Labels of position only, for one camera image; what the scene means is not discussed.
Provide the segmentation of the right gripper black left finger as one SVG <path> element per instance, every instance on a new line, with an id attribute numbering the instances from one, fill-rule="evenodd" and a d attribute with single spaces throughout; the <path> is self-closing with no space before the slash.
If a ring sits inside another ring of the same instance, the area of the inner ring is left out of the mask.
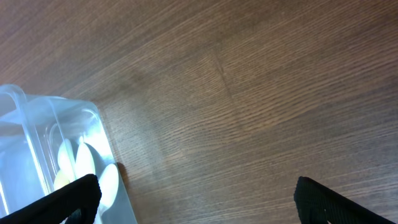
<path id="1" fill-rule="evenodd" d="M 95 221 L 102 193 L 96 175 L 87 174 L 3 218 L 3 224 L 87 223 Z"/>

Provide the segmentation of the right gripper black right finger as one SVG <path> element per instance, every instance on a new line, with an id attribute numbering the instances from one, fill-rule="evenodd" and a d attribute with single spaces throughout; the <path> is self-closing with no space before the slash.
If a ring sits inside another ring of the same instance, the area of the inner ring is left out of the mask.
<path id="1" fill-rule="evenodd" d="M 309 177 L 298 178 L 294 201 L 302 224 L 393 224 Z"/>

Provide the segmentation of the white spoon four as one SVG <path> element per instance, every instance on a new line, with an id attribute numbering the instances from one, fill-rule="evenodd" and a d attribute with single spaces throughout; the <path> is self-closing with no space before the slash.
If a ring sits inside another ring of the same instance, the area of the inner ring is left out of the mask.
<path id="1" fill-rule="evenodd" d="M 58 150 L 57 162 L 60 170 L 66 175 L 70 182 L 76 179 L 74 161 L 71 142 L 69 139 L 64 139 Z"/>

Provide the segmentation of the yellow plastic spoon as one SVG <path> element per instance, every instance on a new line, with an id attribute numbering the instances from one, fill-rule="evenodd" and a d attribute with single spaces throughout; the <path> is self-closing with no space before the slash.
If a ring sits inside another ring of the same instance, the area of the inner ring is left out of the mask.
<path id="1" fill-rule="evenodd" d="M 68 185 L 69 183 L 70 181 L 67 175 L 62 170 L 59 170 L 53 182 L 54 190 L 61 189 L 62 187 Z"/>

